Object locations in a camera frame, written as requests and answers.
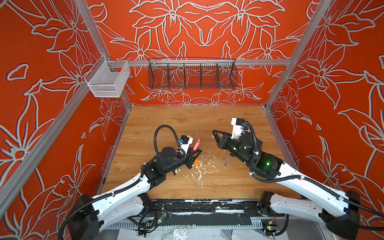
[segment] black motor joint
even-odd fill
[[[279,169],[283,160],[278,157],[263,152],[263,142],[253,136],[252,133],[247,132],[247,125],[244,119],[242,121],[243,134],[239,140],[232,139],[232,134],[228,132],[213,130],[212,134],[216,140],[217,146],[220,149],[228,150],[232,157],[237,157],[248,168],[252,169],[255,175],[266,179],[274,179],[277,175],[280,175]],[[255,160],[252,162],[252,155],[256,154]]]
[[[172,147],[165,147],[159,152],[151,164],[145,166],[144,174],[151,183],[150,189],[165,181],[166,174],[175,171],[183,165],[191,169],[195,159],[202,153],[201,149],[188,149],[186,156],[181,157]]]

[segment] red floral wallpaper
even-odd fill
[[[319,1],[87,0],[114,60],[155,57],[289,58]],[[136,105],[262,104],[282,66],[238,69],[232,90],[151,90],[145,67],[131,69],[126,92]]]
[[[100,57],[74,2],[0,5],[0,187]]]
[[[100,54],[73,0],[2,1],[0,21],[1,187]],[[57,239],[75,200],[96,194],[126,113],[121,98],[88,93],[0,220],[0,238]]]
[[[271,109],[300,171],[384,212],[384,2],[333,1]],[[364,211],[360,223],[383,226]],[[360,230],[358,239],[382,239]]]
[[[57,239],[77,198],[96,194],[126,113],[121,99],[88,92],[0,220],[0,238]]]

